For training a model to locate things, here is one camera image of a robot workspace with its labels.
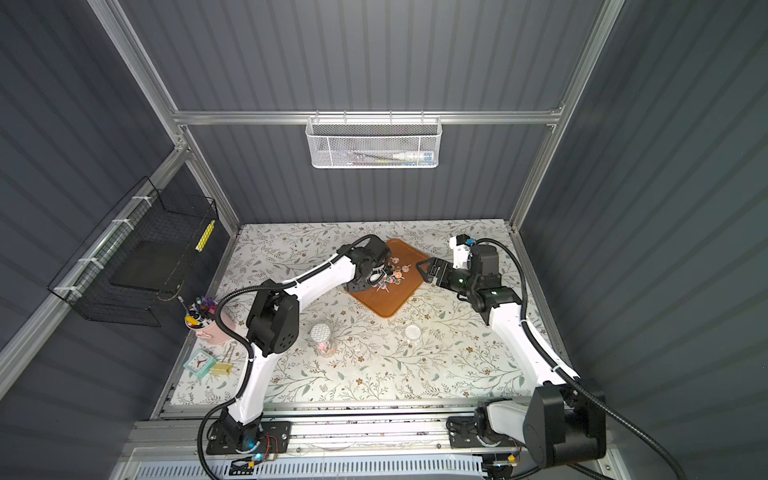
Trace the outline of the pile of colourful lollipops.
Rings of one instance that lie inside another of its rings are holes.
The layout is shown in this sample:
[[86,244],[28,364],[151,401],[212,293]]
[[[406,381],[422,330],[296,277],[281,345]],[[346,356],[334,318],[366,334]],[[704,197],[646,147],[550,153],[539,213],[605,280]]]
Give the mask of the pile of colourful lollipops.
[[415,268],[413,261],[407,262],[399,257],[392,257],[388,260],[392,265],[392,275],[387,279],[386,283],[380,284],[377,291],[389,292],[391,286],[402,285],[406,280],[409,272]]

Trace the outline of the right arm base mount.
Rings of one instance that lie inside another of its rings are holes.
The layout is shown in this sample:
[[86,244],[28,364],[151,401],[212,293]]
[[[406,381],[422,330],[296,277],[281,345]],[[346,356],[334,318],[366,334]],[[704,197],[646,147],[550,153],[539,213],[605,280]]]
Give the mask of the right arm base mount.
[[522,449],[512,437],[493,432],[474,416],[450,416],[445,422],[449,443],[453,449],[507,448]]

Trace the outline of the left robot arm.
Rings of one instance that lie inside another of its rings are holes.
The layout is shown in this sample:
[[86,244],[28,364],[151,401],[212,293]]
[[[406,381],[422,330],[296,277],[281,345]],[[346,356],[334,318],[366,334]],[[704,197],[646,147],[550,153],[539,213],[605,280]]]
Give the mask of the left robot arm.
[[[329,259],[291,280],[266,280],[223,296],[215,323],[245,348],[247,360],[238,390],[224,404],[221,421],[237,430],[256,424],[277,360],[299,337],[303,309],[339,286],[352,293],[372,288],[385,276],[390,256],[386,242],[369,234],[341,246]],[[223,323],[224,307],[251,293],[255,298],[246,316],[247,332],[240,335]]]

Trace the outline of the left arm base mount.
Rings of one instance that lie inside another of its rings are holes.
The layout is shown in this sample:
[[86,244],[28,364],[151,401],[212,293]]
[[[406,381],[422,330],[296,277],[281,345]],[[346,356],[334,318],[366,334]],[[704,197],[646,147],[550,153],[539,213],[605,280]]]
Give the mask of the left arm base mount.
[[257,422],[244,429],[225,426],[216,420],[206,430],[203,446],[208,455],[283,454],[291,439],[288,421]]

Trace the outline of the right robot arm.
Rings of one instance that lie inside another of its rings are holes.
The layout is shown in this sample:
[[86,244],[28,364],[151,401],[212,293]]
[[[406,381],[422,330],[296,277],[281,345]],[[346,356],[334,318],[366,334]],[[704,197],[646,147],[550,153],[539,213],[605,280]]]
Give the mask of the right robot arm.
[[540,469],[599,460],[607,452],[606,414],[567,383],[577,373],[546,344],[528,319],[527,282],[504,284],[499,255],[511,249],[490,239],[451,238],[450,261],[417,264],[423,281],[456,294],[512,353],[532,394],[526,407],[512,400],[479,406],[465,439],[496,446],[506,440],[527,450]]

